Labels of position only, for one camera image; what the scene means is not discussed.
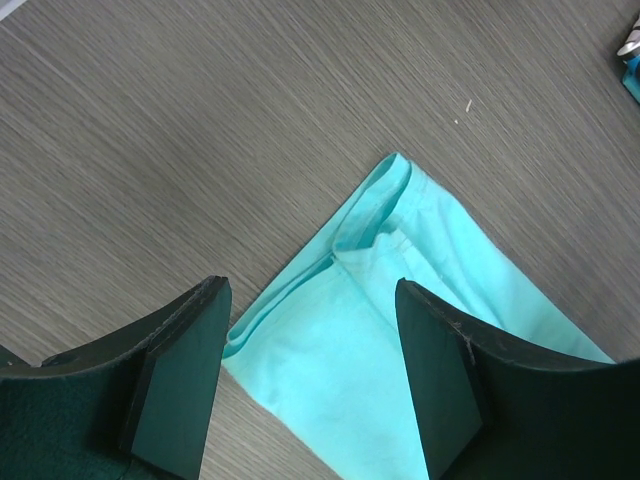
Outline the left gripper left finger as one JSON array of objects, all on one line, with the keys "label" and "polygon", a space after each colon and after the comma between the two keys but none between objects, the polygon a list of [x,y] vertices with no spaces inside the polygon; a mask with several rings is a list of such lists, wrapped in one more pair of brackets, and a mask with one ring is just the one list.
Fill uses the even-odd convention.
[{"label": "left gripper left finger", "polygon": [[157,311],[33,366],[1,352],[5,479],[195,479],[230,319],[211,276]]}]

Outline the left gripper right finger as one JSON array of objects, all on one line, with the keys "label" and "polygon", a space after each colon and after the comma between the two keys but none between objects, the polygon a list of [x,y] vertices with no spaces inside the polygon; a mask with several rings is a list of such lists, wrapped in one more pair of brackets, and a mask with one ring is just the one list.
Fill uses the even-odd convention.
[{"label": "left gripper right finger", "polygon": [[538,346],[405,279],[395,303],[430,478],[638,477],[637,360]]}]

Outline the teal t shirt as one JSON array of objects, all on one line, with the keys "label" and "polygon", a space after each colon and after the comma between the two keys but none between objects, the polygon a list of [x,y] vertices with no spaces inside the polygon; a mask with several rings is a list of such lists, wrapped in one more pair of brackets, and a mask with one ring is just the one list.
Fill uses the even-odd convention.
[{"label": "teal t shirt", "polygon": [[395,312],[401,279],[525,340],[607,355],[400,154],[381,161],[230,329],[224,367],[345,479],[427,468]]}]

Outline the white printed t shirt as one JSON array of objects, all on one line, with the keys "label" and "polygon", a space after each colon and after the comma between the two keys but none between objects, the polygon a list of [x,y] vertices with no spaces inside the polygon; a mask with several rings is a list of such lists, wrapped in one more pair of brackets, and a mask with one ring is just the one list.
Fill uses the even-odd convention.
[{"label": "white printed t shirt", "polygon": [[632,95],[637,103],[640,103],[639,85],[639,48],[640,48],[640,18],[634,22],[627,38],[618,49],[616,56],[625,65],[622,84]]}]

